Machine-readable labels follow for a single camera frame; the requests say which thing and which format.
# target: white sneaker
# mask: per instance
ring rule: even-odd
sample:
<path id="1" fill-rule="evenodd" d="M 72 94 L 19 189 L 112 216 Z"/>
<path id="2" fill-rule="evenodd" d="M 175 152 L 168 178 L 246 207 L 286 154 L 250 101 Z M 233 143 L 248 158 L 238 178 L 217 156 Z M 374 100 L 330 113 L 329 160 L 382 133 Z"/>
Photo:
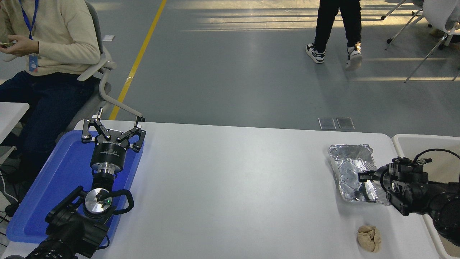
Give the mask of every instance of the white sneaker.
<path id="1" fill-rule="evenodd" d="M 315 50 L 315 45 L 313 43 L 308 43 L 305 51 L 310 56 L 310 58 L 317 64 L 321 64 L 324 62 L 324 53 L 319 53 Z"/>
<path id="2" fill-rule="evenodd" d="M 345 70 L 353 71 L 361 67 L 361 43 L 356 43 L 354 47 L 348 47 L 348 60 L 346 62 Z"/>

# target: hand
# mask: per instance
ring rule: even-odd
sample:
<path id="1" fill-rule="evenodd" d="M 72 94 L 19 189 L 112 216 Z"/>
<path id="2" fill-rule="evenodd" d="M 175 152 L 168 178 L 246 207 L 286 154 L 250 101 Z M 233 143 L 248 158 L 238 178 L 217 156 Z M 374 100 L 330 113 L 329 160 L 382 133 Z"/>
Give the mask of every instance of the hand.
<path id="1" fill-rule="evenodd" d="M 6 48 L 5 46 L 0 46 L 0 52 L 6 54 L 13 54 L 18 57 L 39 52 L 38 41 L 33 41 L 22 35 L 8 35 L 8 40 L 10 42 L 16 41 L 16 44 L 9 48 Z"/>

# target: jeans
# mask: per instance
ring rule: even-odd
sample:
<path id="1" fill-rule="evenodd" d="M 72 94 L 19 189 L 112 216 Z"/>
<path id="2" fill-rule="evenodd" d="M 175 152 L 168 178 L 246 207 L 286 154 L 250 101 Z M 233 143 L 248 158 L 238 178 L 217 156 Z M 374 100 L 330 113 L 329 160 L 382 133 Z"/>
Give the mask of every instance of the jeans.
<path id="1" fill-rule="evenodd" d="M 38 175 L 58 135 L 92 95 L 96 79 L 80 82 L 78 76 L 59 72 L 32 76 L 22 71 L 0 85 L 0 102 L 30 106 L 21 119 L 27 122 L 19 137 L 5 140 L 14 142 L 22 154 L 19 172 L 23 171 L 24 177 L 33 179 Z"/>
<path id="2" fill-rule="evenodd" d="M 344 22 L 345 36 L 348 40 L 347 47 L 353 47 L 356 43 L 361 42 L 361 6 L 359 0 L 320 0 L 315 37 L 315 49 L 319 53 L 326 50 L 332 25 L 339 9 Z"/>

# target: aluminum foil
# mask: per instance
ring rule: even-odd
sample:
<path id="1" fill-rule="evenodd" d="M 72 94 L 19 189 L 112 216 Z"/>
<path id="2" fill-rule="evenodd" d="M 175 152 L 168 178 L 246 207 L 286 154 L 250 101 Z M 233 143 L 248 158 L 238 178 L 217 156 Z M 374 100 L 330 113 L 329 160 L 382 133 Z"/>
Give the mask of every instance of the aluminum foil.
<path id="1" fill-rule="evenodd" d="M 359 172 L 377 170 L 369 145 L 332 145 L 329 156 L 337 186 L 345 201 L 390 204 L 381 186 L 372 181 L 358 181 Z"/>

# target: white chair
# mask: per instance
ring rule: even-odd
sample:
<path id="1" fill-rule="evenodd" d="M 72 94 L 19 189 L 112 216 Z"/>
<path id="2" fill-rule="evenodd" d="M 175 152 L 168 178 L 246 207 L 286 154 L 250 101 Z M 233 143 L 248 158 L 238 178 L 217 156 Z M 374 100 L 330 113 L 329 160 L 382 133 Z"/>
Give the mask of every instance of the white chair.
<path id="1" fill-rule="evenodd" d="M 419 63 L 419 65 L 412 71 L 409 77 L 404 81 L 406 83 L 422 63 L 433 53 L 436 48 L 441 46 L 444 41 L 445 46 L 449 44 L 450 39 L 454 34 L 460 34 L 458 24 L 460 22 L 460 0 L 425 0 L 423 3 L 423 12 L 427 21 L 433 27 L 440 29 L 444 32 L 436 46 L 428 53 L 428 55 Z"/>
<path id="2" fill-rule="evenodd" d="M 88 10 L 92 16 L 92 20 L 94 23 L 96 37 L 98 38 L 98 46 L 101 52 L 101 58 L 97 64 L 91 65 L 88 69 L 86 69 L 86 71 L 84 71 L 78 77 L 78 80 L 85 81 L 91 76 L 93 76 L 94 74 L 96 74 L 97 72 L 101 73 L 102 77 L 99 80 L 99 83 L 96 85 L 96 89 L 94 90 L 94 93 L 92 94 L 90 99 L 77 112 L 77 114 L 74 116 L 74 118 L 69 123 L 69 125 L 67 126 L 66 130 L 63 133 L 73 130 L 75 128 L 75 125 L 79 121 L 85 118 L 90 118 L 93 114 L 96 114 L 99 108 L 103 106 L 104 101 L 110 104 L 113 104 L 115 106 L 118 106 L 122 108 L 123 110 L 128 111 L 136 116 L 142 117 L 142 114 L 140 112 L 128 107 L 127 105 L 107 95 L 111 91 L 111 88 L 112 88 L 111 85 L 107 82 L 107 79 L 110 75 L 110 72 L 113 69 L 116 69 L 116 63 L 112 60 L 112 56 L 107 51 L 105 46 L 102 44 L 101 29 L 99 26 L 99 18 L 98 18 L 96 9 L 94 9 L 94 7 L 88 2 L 86 2 L 86 5 L 88 6 Z"/>
<path id="3" fill-rule="evenodd" d="M 396 9 L 398 9 L 401 5 L 403 5 L 407 0 L 401 0 L 398 4 L 396 4 L 395 7 L 393 7 L 391 10 L 389 10 L 386 15 L 380 17 L 380 20 L 385 20 L 385 18 L 387 18 L 388 16 L 390 16 L 390 14 L 392 14 L 394 11 L 396 11 Z M 413 4 L 416 5 L 416 6 L 421 6 L 421 4 L 419 4 L 421 1 L 423 0 L 412 0 Z"/>
<path id="4" fill-rule="evenodd" d="M 423 19 L 424 15 L 423 15 L 423 6 L 420 5 L 420 3 L 422 2 L 419 2 L 419 1 L 412 1 L 412 3 L 418 7 L 418 11 L 416 12 L 413 12 L 413 15 L 411 17 L 411 19 L 406 23 L 406 25 L 398 32 L 396 33 L 393 37 L 389 38 L 386 40 L 386 43 L 388 43 L 388 45 L 386 46 L 385 50 L 388 49 L 388 47 L 395 41 L 395 39 L 401 34 L 401 32 L 406 29 L 407 27 L 409 26 L 412 26 L 414 24 L 416 24 L 417 22 L 419 22 L 421 19 Z"/>

